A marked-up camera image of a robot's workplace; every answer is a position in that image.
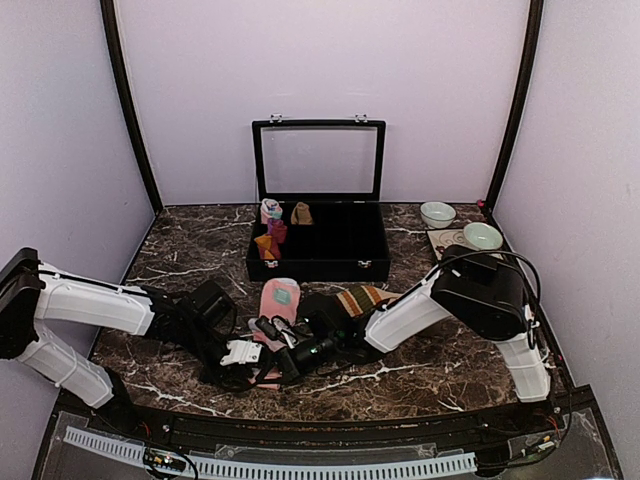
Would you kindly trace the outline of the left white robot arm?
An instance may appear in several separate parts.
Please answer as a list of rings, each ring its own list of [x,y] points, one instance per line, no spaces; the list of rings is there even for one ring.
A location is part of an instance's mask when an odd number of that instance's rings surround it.
[[[263,343],[222,334],[237,308],[209,280],[184,295],[153,287],[123,286],[76,276],[41,261],[37,250],[20,249],[1,269],[1,357],[16,360],[78,397],[120,436],[141,427],[120,376],[98,366],[46,325],[61,320],[169,342],[196,357],[208,382],[243,392],[272,367]]]

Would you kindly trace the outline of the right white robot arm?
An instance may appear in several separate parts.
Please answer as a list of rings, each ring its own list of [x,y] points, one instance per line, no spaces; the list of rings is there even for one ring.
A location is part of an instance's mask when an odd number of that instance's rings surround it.
[[[455,317],[497,346],[515,384],[518,400],[510,424],[521,434],[534,432],[549,416],[546,398],[551,376],[537,345],[540,294],[516,266],[529,261],[501,250],[447,247],[440,262],[395,300],[384,300],[354,318],[327,296],[303,312],[310,338],[276,355],[289,383],[336,359],[366,365],[381,359],[418,333]]]

